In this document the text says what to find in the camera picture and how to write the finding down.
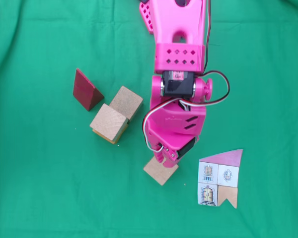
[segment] pink robotic arm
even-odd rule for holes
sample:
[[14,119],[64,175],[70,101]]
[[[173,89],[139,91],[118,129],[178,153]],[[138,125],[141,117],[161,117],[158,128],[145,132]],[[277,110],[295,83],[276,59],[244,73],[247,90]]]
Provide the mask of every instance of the pink robotic arm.
[[212,80],[205,83],[206,0],[142,0],[140,13],[154,34],[150,111],[143,121],[148,147],[165,167],[173,167],[199,140]]

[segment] red wooden prism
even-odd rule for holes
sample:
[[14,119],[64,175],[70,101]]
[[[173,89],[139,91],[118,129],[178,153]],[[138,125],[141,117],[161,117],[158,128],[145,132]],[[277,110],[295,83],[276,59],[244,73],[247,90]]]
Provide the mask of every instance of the red wooden prism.
[[76,69],[73,95],[88,111],[104,99],[101,92],[88,80],[80,69]]

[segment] house puzzle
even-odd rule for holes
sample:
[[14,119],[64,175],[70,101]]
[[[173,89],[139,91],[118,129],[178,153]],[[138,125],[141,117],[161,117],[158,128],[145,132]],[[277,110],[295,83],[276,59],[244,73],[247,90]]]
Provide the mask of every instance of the house puzzle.
[[227,199],[237,208],[238,174],[243,150],[233,150],[199,160],[198,203],[221,206]]

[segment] triangular roof piece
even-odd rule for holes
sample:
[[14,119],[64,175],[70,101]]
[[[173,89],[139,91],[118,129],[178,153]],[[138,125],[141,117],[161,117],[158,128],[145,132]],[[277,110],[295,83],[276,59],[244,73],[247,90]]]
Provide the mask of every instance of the triangular roof piece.
[[219,165],[228,165],[228,166],[240,166],[240,161],[242,158],[243,149],[231,150],[217,155],[212,155],[203,159],[200,159],[200,162],[208,162]]

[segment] cable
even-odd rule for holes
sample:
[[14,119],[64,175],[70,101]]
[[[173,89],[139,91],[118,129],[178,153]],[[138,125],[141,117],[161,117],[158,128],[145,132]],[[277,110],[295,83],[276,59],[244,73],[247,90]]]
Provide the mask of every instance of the cable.
[[208,32],[207,32],[207,42],[205,45],[205,64],[204,70],[206,70],[208,65],[208,56],[209,56],[209,39],[210,39],[210,32],[211,32],[211,0],[208,0]]
[[168,104],[170,104],[170,103],[172,103],[172,102],[175,102],[175,101],[177,101],[177,100],[179,100],[179,99],[180,99],[180,98],[169,99],[169,100],[167,100],[167,101],[165,101],[165,102],[163,102],[163,103],[160,103],[159,105],[157,105],[156,107],[154,107],[152,110],[150,110],[150,111],[146,114],[146,116],[145,116],[145,118],[144,118],[144,120],[143,120],[143,133],[144,133],[144,136],[145,136],[145,141],[146,141],[147,147],[148,147],[150,150],[152,150],[153,152],[157,152],[157,153],[159,153],[160,151],[163,150],[163,146],[161,146],[161,148],[160,148],[159,150],[154,150],[154,149],[152,149],[151,146],[149,145],[149,143],[148,143],[148,137],[147,137],[147,134],[146,134],[146,123],[147,123],[147,120],[148,120],[148,118],[150,117],[151,114],[155,113],[155,112],[158,111],[159,109],[161,109],[161,108],[165,107],[166,105],[168,105]]
[[193,103],[193,102],[190,102],[190,101],[185,100],[185,99],[180,99],[180,103],[181,103],[181,104],[185,104],[185,105],[187,105],[187,106],[191,106],[191,107],[204,107],[204,106],[215,105],[215,104],[218,104],[218,103],[224,101],[224,100],[228,97],[229,92],[230,92],[229,81],[228,81],[227,77],[226,77],[222,72],[217,71],[217,70],[211,70],[211,71],[209,71],[209,72],[206,72],[206,73],[204,73],[204,74],[202,75],[202,77],[203,77],[203,76],[207,76],[207,75],[212,74],[212,73],[219,74],[220,76],[222,76],[222,78],[223,78],[223,79],[225,80],[225,82],[226,82],[226,85],[227,85],[227,93],[226,93],[223,97],[221,97],[221,98],[219,98],[219,99],[217,99],[217,100],[211,101],[211,102],[204,102],[204,103]]
[[[207,68],[207,65],[208,65],[210,32],[211,32],[211,0],[208,0],[208,31],[207,31],[207,41],[206,41],[206,60],[205,60],[205,65],[204,65],[204,72],[205,72],[205,70]],[[161,148],[159,150],[154,150],[154,149],[151,148],[151,146],[148,143],[148,137],[147,137],[147,134],[146,134],[146,123],[147,123],[148,118],[153,113],[155,113],[156,111],[160,110],[161,108],[163,108],[163,107],[167,106],[168,104],[170,104],[172,102],[175,102],[177,100],[179,100],[180,104],[183,106],[184,111],[188,111],[188,106],[191,106],[191,107],[211,106],[211,105],[215,105],[215,104],[218,104],[218,103],[224,101],[228,97],[229,92],[230,92],[230,85],[229,85],[229,81],[228,81],[227,77],[222,72],[217,71],[217,70],[210,70],[208,72],[203,73],[202,77],[207,76],[207,75],[212,74],[212,73],[219,74],[220,76],[222,76],[222,78],[226,82],[227,93],[223,97],[221,97],[217,100],[211,101],[211,102],[204,102],[204,103],[193,103],[193,102],[190,102],[190,101],[182,99],[182,98],[174,98],[174,99],[171,98],[171,99],[169,99],[165,102],[160,103],[159,105],[157,105],[156,107],[151,109],[146,114],[146,116],[144,117],[144,120],[143,120],[143,133],[144,133],[144,136],[145,136],[146,145],[150,150],[152,150],[154,152],[157,152],[157,153],[159,153],[163,150],[163,146],[161,146]]]

